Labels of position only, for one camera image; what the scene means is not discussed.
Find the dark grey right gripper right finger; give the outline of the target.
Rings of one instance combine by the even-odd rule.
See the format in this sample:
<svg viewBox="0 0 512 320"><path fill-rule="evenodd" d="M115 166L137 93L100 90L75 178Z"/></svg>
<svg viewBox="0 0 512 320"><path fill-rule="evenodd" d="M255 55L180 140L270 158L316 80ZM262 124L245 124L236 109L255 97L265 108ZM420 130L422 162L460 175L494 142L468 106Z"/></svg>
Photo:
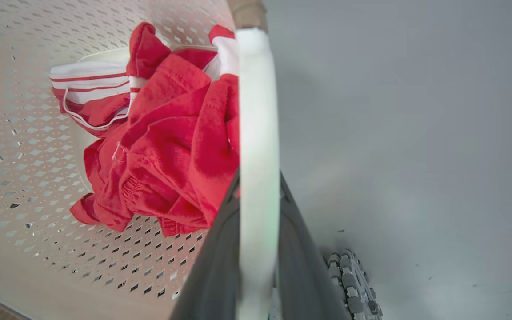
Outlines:
<svg viewBox="0 0 512 320"><path fill-rule="evenodd" d="M347 320L327 266L284 176L280 177L277 283L285 320Z"/></svg>

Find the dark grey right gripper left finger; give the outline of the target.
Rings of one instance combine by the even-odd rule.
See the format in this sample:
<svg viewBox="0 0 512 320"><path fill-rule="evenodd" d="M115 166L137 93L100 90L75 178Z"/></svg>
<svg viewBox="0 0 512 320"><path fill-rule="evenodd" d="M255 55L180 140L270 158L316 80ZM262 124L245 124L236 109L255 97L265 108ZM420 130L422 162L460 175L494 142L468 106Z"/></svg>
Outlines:
<svg viewBox="0 0 512 320"><path fill-rule="evenodd" d="M171 320L235 320L240 288L240 172L237 171L190 274Z"/></svg>

